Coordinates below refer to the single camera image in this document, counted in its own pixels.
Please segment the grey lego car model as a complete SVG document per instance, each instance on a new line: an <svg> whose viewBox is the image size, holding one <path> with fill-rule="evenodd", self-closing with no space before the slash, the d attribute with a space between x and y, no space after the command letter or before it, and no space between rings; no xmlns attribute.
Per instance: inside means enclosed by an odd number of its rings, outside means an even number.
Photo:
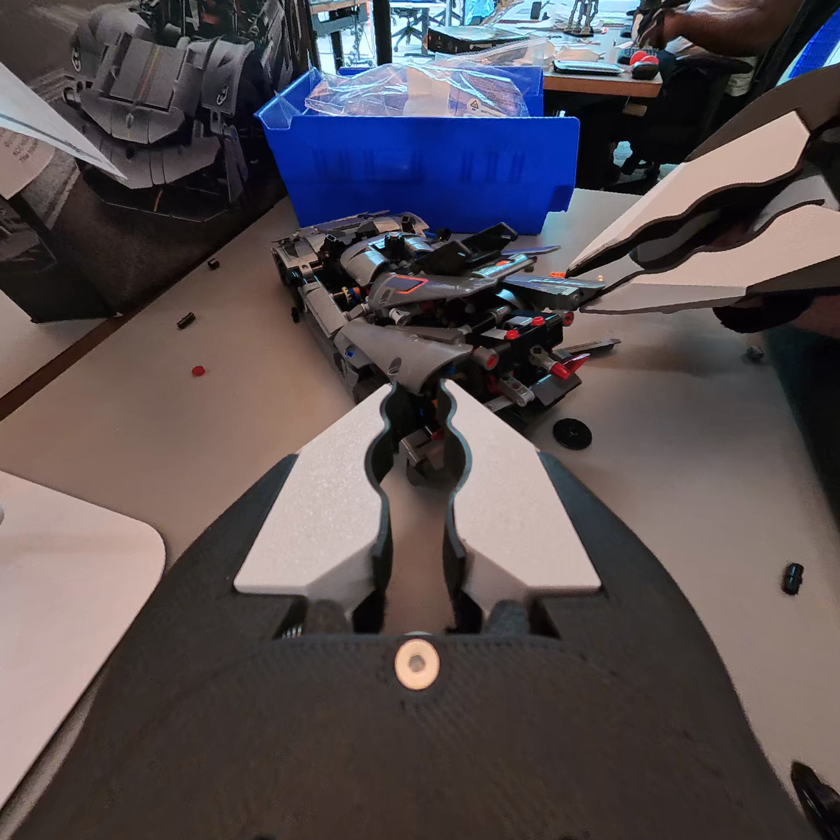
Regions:
<svg viewBox="0 0 840 840"><path fill-rule="evenodd" d="M457 238L413 213L344 217L300 228L270 252L355 403L387 382L407 396L395 435L415 485L444 481L438 383L450 379L516 431L581 384L590 355L564 332L596 283L534 273L557 249L517 248L505 223Z"/></svg>

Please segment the black angled lego connector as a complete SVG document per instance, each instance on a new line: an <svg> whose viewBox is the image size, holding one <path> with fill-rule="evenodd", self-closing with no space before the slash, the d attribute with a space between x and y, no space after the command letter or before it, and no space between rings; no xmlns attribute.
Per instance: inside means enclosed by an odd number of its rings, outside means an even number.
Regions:
<svg viewBox="0 0 840 840"><path fill-rule="evenodd" d="M823 839L839 839L839 793L808 765L791 764L791 782L808 822Z"/></svg>

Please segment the clear plastic bag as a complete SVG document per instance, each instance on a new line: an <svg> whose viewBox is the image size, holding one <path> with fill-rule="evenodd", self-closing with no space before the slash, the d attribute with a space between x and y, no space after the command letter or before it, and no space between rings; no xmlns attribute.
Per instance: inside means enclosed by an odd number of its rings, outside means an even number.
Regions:
<svg viewBox="0 0 840 840"><path fill-rule="evenodd" d="M323 76L304 102L330 117L542 117L543 69L478 55L387 64Z"/></svg>

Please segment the blue plastic bin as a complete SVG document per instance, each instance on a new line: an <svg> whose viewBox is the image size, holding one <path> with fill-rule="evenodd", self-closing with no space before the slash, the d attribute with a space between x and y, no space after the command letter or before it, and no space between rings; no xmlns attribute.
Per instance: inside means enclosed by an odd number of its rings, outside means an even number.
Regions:
<svg viewBox="0 0 840 840"><path fill-rule="evenodd" d="M430 228L474 233L497 223L538 235L566 211L581 125L544 117L536 71L510 70L525 117L386 117L319 114L305 100L319 70L256 113L300 227L358 214L413 213Z"/></svg>

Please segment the dark lego set box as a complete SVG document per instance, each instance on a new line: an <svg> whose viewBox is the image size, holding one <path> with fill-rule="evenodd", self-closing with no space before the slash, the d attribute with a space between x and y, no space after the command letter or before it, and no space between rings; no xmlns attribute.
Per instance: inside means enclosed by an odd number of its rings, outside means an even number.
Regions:
<svg viewBox="0 0 840 840"><path fill-rule="evenodd" d="M35 323L151 299L285 194L256 112L309 65L308 2L2 2L2 65L123 174L48 145L2 198L2 299Z"/></svg>

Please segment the wooden workshop table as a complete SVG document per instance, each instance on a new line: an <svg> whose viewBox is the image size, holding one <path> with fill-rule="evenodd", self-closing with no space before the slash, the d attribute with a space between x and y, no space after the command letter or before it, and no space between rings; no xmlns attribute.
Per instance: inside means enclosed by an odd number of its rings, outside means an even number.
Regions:
<svg viewBox="0 0 840 840"><path fill-rule="evenodd" d="M603 38L552 38L555 59L583 60L585 51L594 54L597 60L588 61L597 69L601 69L607 59L616 58L618 47L628 43L619 38L616 32L610 30ZM606 75L602 72L561 73L553 66L543 73L543 89L556 93L580 93L607 97L628 97L654 99L662 88L663 80L659 73L649 80L636 79L627 66L622 66L620 72Z"/></svg>

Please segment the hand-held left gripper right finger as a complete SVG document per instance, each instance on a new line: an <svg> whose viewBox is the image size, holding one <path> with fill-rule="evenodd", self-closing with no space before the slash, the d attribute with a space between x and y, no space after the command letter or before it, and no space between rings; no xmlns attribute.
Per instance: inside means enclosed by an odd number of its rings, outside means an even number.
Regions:
<svg viewBox="0 0 840 840"><path fill-rule="evenodd" d="M444 578L458 623L500 602L602 589L543 453L460 385L444 381L444 442L455 485L444 525Z"/></svg>

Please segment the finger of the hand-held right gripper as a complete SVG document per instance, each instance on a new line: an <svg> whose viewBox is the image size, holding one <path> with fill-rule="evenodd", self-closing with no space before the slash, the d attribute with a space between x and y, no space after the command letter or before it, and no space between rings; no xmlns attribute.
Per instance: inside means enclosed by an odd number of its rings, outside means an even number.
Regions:
<svg viewBox="0 0 840 840"><path fill-rule="evenodd" d="M567 277L614 261L638 235L658 224L677 222L711 196L732 188L764 186L792 173L811 131L796 112L788 112L670 174L606 227L570 262Z"/></svg>
<svg viewBox="0 0 840 840"><path fill-rule="evenodd" d="M802 203L777 213L739 245L700 248L672 267L626 276L581 310L612 316L814 299L838 293L838 260L838 211Z"/></svg>

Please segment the lego instruction booklet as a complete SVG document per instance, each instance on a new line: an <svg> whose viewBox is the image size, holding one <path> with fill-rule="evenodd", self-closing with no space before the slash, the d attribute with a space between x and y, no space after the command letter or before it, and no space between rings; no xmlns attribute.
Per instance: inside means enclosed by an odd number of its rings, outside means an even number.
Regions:
<svg viewBox="0 0 840 840"><path fill-rule="evenodd" d="M126 176L86 136L14 73L1 66L1 194L9 199L31 183L55 151L125 181Z"/></svg>

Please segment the white desk stand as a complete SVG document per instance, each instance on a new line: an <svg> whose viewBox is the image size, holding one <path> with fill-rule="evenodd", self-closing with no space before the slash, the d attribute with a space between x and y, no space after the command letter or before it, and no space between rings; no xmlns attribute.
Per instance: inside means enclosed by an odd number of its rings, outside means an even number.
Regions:
<svg viewBox="0 0 840 840"><path fill-rule="evenodd" d="M149 524L1 474L1 803L104 666L165 569Z"/></svg>

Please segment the black flat box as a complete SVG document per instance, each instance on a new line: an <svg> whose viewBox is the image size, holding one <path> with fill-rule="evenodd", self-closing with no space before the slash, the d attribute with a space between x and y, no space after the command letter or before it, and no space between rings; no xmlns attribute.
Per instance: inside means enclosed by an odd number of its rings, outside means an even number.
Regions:
<svg viewBox="0 0 840 840"><path fill-rule="evenodd" d="M423 47L431 54L454 56L518 43L528 37L514 29L495 25L431 25L423 37Z"/></svg>

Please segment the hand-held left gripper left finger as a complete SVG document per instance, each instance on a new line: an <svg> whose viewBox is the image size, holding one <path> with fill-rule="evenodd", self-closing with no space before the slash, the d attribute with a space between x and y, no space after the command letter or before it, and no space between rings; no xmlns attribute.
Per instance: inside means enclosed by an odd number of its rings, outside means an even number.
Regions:
<svg viewBox="0 0 840 840"><path fill-rule="evenodd" d="M234 579L238 593L336 602L346 615L385 594L393 396L393 384L379 387L297 451Z"/></svg>

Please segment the person's right hand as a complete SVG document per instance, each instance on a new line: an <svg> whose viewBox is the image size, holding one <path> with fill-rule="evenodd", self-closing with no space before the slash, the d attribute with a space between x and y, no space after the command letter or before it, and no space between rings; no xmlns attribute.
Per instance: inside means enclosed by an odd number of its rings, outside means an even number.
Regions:
<svg viewBox="0 0 840 840"><path fill-rule="evenodd" d="M712 309L723 327L735 333L761 333L784 325L829 339L839 338L839 296L785 293L755 297Z"/></svg>

